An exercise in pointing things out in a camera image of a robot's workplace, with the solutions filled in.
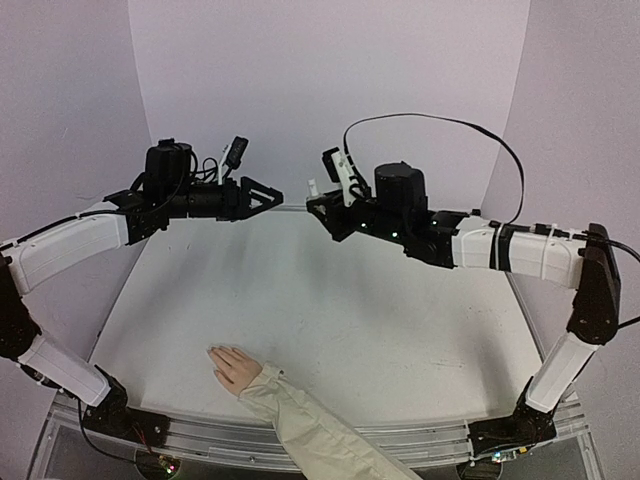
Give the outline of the clear nail polish bottle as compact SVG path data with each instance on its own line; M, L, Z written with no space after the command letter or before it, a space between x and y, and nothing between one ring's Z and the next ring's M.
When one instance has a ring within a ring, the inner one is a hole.
M308 186L307 201L315 201L322 197L322 193L319 191L317 182L314 178L308 180L307 186Z

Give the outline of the beige sleeved forearm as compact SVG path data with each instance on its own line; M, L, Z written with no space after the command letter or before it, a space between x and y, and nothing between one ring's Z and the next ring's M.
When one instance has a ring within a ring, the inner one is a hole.
M417 479L399 460L365 439L305 390L267 363L239 395L258 419L272 425L307 479Z

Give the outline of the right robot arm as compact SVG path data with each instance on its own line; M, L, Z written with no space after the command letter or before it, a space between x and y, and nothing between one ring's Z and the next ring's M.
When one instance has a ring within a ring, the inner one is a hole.
M375 169L372 196L365 195L344 160L330 168L329 177L338 187L327 193L314 180L308 182L306 209L336 242L359 232L400 245L407 257L430 266L520 274L574 291L565 332L527 382L513 412L468 427L476 459L552 440L561 397L619 330L621 280L607 230L595 223L576 232L432 211L423 173L404 162Z

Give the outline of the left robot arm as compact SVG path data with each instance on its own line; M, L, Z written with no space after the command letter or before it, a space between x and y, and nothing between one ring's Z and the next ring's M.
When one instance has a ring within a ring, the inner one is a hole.
M87 210L1 245L1 356L36 382L80 404L82 428L146 448L166 443L170 420L134 408L126 388L39 324L25 298L88 260L135 246L174 219L247 220L281 205L284 195L249 177L232 178L247 139L234 138L209 169L191 145L173 138L150 147L132 185Z

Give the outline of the mannequin hand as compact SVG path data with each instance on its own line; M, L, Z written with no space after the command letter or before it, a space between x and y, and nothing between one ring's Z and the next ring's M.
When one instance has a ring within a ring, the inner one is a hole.
M263 370L260 363L235 347L212 347L208 356L215 366L216 379L235 396L239 396Z

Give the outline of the aluminium back table rail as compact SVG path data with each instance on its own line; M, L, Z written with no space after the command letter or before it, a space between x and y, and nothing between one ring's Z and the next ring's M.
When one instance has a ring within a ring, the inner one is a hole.
M273 208L273 211L276 212L292 212L292 213L307 213L307 207L305 205L294 205L294 204L282 204ZM471 216L481 217L482 213L480 209L472 209L469 212Z

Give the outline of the aluminium front rail frame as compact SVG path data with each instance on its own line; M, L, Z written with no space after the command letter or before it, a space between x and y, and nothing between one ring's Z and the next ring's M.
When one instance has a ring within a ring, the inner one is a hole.
M355 429L281 383L241 402L258 422L165 415L123 395L54 401L33 479L599 479L577 401L480 421Z

